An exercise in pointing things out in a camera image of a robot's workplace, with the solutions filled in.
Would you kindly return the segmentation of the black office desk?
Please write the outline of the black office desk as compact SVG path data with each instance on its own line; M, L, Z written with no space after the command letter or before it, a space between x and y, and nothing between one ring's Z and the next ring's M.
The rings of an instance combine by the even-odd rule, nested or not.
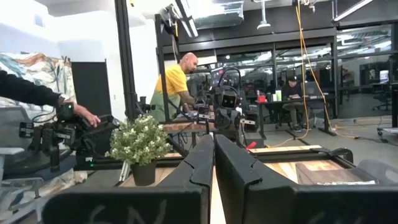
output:
M323 108L323 113L326 116L326 112L327 112L327 103L329 102L334 102L335 101L335 96L334 95L326 95L325 96L325 100L323 99L322 96L310 96L310 97L304 97L304 98L296 98L293 100L285 100L285 101L272 101L272 102L256 102L258 107L259 107L259 130L258 133L260 134L261 138L263 138L263 140L266 140L266 135L264 134L264 114L263 114L263 105L266 106L276 106L276 105L284 105L287 103L295 103L295 102L301 102L303 103L304 100L306 102L321 102L324 104L324 108ZM329 134L330 136L336 136L337 134L335 134L334 132L330 131L330 124L328 121L324 122L324 127L323 128L319 128L320 131Z

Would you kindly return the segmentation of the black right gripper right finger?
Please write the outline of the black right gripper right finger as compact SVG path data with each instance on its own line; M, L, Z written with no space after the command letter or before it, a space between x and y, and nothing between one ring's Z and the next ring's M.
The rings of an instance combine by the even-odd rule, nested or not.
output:
M216 176L227 224L292 224L296 183L215 136Z

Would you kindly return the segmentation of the white ceiling pendant fixture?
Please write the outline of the white ceiling pendant fixture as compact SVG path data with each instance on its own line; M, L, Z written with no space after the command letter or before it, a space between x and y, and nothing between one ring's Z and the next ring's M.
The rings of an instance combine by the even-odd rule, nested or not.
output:
M266 27L270 27L271 25L268 23L267 19L266 19L266 4L265 4L266 0L261 0L261 21L259 23L259 25L257 26L257 30L266 28Z

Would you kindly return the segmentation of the grey office chair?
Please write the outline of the grey office chair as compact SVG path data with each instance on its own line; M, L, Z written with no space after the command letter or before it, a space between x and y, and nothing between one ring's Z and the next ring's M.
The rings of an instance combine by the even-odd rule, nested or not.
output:
M0 185L30 180L41 169L42 156L28 150L30 139L19 137L21 122L30 122L24 108L0 107Z

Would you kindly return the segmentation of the wooden neighbour table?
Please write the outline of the wooden neighbour table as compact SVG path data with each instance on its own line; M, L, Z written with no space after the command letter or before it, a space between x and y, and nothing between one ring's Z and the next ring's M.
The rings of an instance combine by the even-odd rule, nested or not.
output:
M199 132L209 132L216 131L214 123L197 123L197 122L185 122L182 123L170 123L163 124L164 131L168 133L199 133Z

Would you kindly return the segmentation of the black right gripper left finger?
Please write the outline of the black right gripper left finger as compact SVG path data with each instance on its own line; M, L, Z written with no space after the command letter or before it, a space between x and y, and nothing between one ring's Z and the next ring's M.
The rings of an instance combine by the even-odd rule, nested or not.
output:
M165 178L159 187L178 187L188 190L199 188L203 196L210 198L213 180L214 140L205 135L188 156Z

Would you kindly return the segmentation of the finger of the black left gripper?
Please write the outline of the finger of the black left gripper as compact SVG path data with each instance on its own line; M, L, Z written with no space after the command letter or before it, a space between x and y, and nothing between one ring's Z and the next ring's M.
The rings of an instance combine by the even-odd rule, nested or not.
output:
M228 114L227 110L218 108L215 111L215 128L226 129L228 127Z
M228 110L228 116L230 119L230 124L228 126L229 130L235 130L239 127L241 112L237 110Z

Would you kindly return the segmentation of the patterned fabric backdrop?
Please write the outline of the patterned fabric backdrop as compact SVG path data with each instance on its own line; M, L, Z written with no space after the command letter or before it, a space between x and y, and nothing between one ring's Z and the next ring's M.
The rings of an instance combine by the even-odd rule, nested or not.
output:
M53 58L43 53L12 54L0 52L0 70L36 85L44 85L56 93L76 101L72 64L69 58ZM28 117L45 121L55 115L51 106L36 106L0 97L0 108L22 107Z

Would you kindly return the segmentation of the person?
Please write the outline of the person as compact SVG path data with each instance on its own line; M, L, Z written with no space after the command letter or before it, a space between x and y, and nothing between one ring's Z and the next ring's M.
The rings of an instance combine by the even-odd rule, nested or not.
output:
M287 77L286 84L282 87L282 99L284 101L291 101L302 97L301 85L297 82L296 76ZM307 127L303 122L305 121L305 108L302 101L295 101L285 103L282 105L284 110L290 113L292 129L295 132L301 132Z
M173 119L177 115L177 109L174 107L183 107L186 113L190 113L195 105L195 99L189 94L187 87L187 74L193 72L198 65L197 56L189 52L180 60L179 64L172 65L165 70L165 86L168 99L172 104L169 106L169 118ZM165 103L162 88L162 77L159 76L154 93L150 101L151 115L158 122L166 121Z

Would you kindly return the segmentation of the black-bordered silicone mat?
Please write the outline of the black-bordered silicone mat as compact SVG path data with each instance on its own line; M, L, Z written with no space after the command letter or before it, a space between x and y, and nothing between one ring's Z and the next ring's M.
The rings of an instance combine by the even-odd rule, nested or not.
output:
M369 185L378 180L367 172L354 169L310 170L303 163L295 165L297 180L302 185Z

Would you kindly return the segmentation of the black vertical frame post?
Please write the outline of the black vertical frame post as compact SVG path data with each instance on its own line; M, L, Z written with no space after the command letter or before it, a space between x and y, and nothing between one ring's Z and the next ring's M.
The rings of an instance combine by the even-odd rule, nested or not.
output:
M128 119L132 121L137 117L137 100L134 84L127 0L114 0L114 5L118 28L119 54L121 59L126 115Z
M164 53L161 44L161 25L162 25L162 18L160 14L155 15L155 34L156 34L156 41L157 41L157 57L158 57L158 64L159 64L159 72L162 80L162 94L164 100L164 113L165 113L165 121L169 122L169 99L167 94L167 87L166 87L166 79L165 79L165 67L164 67Z

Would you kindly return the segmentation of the person's forearm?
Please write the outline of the person's forearm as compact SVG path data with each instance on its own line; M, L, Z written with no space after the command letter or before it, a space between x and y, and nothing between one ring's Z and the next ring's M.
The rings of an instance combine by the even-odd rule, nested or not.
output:
M38 106L53 107L58 107L67 99L61 93L55 93L46 86L36 85L13 74L8 74L4 70L0 70L0 97Z

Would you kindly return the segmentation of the person's hand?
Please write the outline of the person's hand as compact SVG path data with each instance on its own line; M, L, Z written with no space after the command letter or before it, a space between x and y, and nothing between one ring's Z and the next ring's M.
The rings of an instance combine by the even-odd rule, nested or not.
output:
M75 103L70 99L63 99L62 103L73 103L74 113L85 118L87 122L89 122L92 126L97 127L97 125L100 124L101 120L99 119L99 117L89 112L85 107Z

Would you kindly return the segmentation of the black wall panel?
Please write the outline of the black wall panel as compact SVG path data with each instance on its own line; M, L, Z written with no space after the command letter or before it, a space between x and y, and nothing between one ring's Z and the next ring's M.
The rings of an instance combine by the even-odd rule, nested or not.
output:
M98 117L111 114L106 62L72 62L76 101Z

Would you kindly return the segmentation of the green artificial potted plant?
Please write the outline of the green artificial potted plant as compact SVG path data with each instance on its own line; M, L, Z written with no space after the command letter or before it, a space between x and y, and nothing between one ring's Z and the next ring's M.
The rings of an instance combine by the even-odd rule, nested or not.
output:
M149 114L134 121L127 120L111 132L110 150L106 157L123 161L131 168L137 186L155 182L157 160L168 154L172 146L164 126Z

